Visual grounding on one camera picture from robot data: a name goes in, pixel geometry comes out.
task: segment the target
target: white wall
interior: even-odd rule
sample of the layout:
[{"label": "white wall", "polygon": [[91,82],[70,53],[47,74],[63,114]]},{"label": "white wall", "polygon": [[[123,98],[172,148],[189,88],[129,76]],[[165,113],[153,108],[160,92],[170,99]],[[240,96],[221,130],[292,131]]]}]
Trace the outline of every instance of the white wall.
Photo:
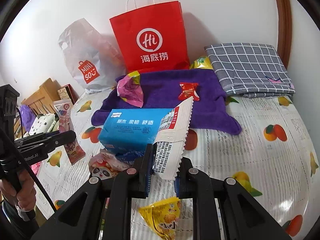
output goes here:
[{"label": "white wall", "polygon": [[[138,6],[152,0],[137,0]],[[254,42],[277,46],[275,0],[179,0],[190,60],[214,42]],[[67,71],[57,40],[73,21],[86,18],[100,33],[115,38],[109,18],[125,12],[126,0],[30,0],[0,44],[0,73],[20,100],[51,77],[60,85],[83,89]]]},{"label": "white wall", "polygon": [[290,2],[293,30],[288,72],[296,89],[293,103],[320,159],[320,31],[297,0]]},{"label": "white wall", "polygon": [[3,86],[3,85],[5,85],[5,83],[3,81],[2,75],[0,74],[0,86]]}]

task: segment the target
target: pink snack wrapper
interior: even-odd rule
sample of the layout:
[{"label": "pink snack wrapper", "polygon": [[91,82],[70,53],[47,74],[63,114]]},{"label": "pink snack wrapper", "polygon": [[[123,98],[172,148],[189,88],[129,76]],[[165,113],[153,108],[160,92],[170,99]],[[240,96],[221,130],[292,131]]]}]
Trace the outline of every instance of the pink snack wrapper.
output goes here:
[{"label": "pink snack wrapper", "polygon": [[[73,107],[71,99],[54,101],[53,104],[59,116],[59,132],[62,133],[69,130],[74,131],[70,117],[71,108]],[[65,144],[64,148],[67,152],[71,165],[75,164],[85,156],[85,152],[80,147],[77,139],[72,143]]]},{"label": "pink snack wrapper", "polygon": [[116,171],[124,171],[131,167],[128,163],[119,161],[114,154],[108,152],[106,149],[101,149],[100,154],[102,154],[103,159],[109,163],[111,168]]},{"label": "pink snack wrapper", "polygon": [[130,105],[143,106],[143,91],[140,86],[140,74],[133,71],[118,81],[117,94]]},{"label": "pink snack wrapper", "polygon": [[119,171],[110,166],[102,153],[92,156],[88,166],[91,175],[101,180],[113,178],[119,173]]}]

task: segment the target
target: plastic bag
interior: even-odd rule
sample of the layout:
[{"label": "plastic bag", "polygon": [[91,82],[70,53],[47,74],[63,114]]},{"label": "plastic bag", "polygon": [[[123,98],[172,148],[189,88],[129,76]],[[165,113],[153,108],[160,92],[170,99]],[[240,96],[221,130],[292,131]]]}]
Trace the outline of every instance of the plastic bag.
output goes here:
[{"label": "plastic bag", "polygon": [[70,74],[86,93],[115,87],[115,78],[125,74],[122,56],[84,18],[63,31],[59,46]]}]

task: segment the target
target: screw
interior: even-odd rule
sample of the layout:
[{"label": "screw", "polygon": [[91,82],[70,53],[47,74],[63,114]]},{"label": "screw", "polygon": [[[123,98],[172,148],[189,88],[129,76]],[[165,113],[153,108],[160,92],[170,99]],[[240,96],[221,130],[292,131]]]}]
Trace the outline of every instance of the screw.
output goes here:
[{"label": "screw", "polygon": [[127,169],[127,173],[128,174],[135,174],[137,172],[137,170],[135,168],[129,168]]},{"label": "screw", "polygon": [[198,171],[198,169],[196,169],[196,168],[190,168],[190,169],[189,169],[189,173],[190,173],[190,174],[198,174],[198,172],[199,172],[199,171]]},{"label": "screw", "polygon": [[92,177],[89,179],[89,183],[91,184],[96,184],[99,181],[99,179],[97,177]]},{"label": "screw", "polygon": [[234,185],[236,184],[236,180],[234,178],[227,178],[226,179],[226,182],[229,184],[229,185]]}]

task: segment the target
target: blue tissue box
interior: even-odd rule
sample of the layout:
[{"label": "blue tissue box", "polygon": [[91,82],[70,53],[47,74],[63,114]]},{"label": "blue tissue box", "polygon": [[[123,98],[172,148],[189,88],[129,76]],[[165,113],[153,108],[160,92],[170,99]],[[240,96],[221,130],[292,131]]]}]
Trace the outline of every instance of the blue tissue box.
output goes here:
[{"label": "blue tissue box", "polygon": [[161,119],[170,108],[113,109],[98,137],[103,146],[114,154],[136,151],[144,154],[153,143]]}]

